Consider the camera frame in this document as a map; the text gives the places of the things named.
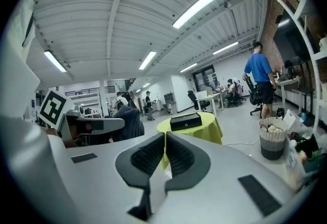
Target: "brick wall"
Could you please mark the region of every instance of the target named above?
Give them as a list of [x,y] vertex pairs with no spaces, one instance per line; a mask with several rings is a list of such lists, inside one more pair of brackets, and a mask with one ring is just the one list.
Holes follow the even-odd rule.
[[[298,6],[296,0],[282,0],[284,2],[288,1],[295,9]],[[276,0],[268,0],[268,9],[266,15],[265,27],[261,37],[261,43],[264,46],[263,54],[267,56],[269,64],[273,71],[280,71],[284,62],[282,60],[281,54],[273,40],[273,37],[277,30],[277,24],[275,23],[276,17],[283,13],[283,7]],[[327,33],[325,25],[322,23],[318,15],[311,15],[307,17],[307,28],[312,34],[314,41],[319,48],[320,38],[324,37],[324,33]],[[321,59],[318,62],[319,76],[322,82],[327,82],[327,58]],[[314,84],[314,73],[312,69],[312,63],[309,61],[309,67],[311,71],[312,81]],[[306,81],[308,81],[308,71],[303,65],[303,69],[306,76]],[[297,74],[300,75],[300,69],[295,68]]]

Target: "column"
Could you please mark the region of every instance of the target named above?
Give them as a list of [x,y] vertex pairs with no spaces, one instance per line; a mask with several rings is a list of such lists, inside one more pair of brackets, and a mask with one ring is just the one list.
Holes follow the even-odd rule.
[[107,102],[106,102],[106,95],[104,93],[104,80],[100,80],[100,105],[103,111],[103,115],[109,115]]

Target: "fluorescent ceiling light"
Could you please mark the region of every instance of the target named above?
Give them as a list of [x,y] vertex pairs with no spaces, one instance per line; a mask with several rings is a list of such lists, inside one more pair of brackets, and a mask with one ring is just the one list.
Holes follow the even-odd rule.
[[228,45],[228,46],[226,46],[226,47],[224,47],[224,48],[222,48],[220,50],[217,50],[217,51],[214,52],[214,55],[217,54],[217,53],[219,53],[219,52],[221,52],[221,51],[223,51],[223,50],[227,50],[227,49],[229,49],[229,48],[231,48],[231,47],[233,47],[233,46],[235,46],[237,44],[238,44],[238,41],[236,41],[235,43],[230,44],[230,45]]
[[285,19],[282,22],[279,22],[278,27],[280,28],[282,26],[285,26],[288,22],[290,22],[290,20],[289,19]]
[[67,72],[67,70],[59,63],[58,60],[52,55],[50,51],[44,52],[45,56],[52,62],[54,66],[56,66],[61,72]]
[[187,70],[189,70],[190,68],[193,68],[194,66],[196,66],[197,64],[198,64],[198,63],[194,63],[194,64],[192,64],[191,66],[188,66],[187,68],[181,70],[180,72],[187,71]]
[[175,29],[179,29],[181,26],[185,24],[191,17],[193,17],[196,13],[198,13],[201,9],[203,9],[206,5],[214,0],[198,0],[192,6],[190,6],[183,14],[180,16],[174,23],[173,27]]
[[155,54],[157,54],[157,53],[154,52],[154,51],[150,51],[148,56],[143,61],[142,65],[139,67],[139,70],[144,70],[145,67],[149,64],[149,62],[151,61],[151,59],[154,57]]

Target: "bottle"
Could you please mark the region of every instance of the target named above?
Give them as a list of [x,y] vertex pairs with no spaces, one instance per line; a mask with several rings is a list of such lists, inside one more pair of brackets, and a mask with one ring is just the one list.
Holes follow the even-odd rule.
[[303,119],[303,121],[306,121],[307,120],[307,113],[302,112],[301,113],[301,119]]

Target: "man in blue shirt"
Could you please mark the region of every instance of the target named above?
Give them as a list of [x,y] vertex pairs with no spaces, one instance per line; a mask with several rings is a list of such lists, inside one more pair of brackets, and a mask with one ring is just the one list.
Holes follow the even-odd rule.
[[267,57],[261,54],[263,49],[262,44],[260,42],[256,42],[253,44],[253,47],[254,53],[245,65],[243,79],[245,80],[247,73],[252,72],[254,81],[262,92],[262,102],[264,104],[262,108],[262,118],[265,119],[268,112],[270,112],[271,115],[273,114],[273,91],[277,88],[277,85]]

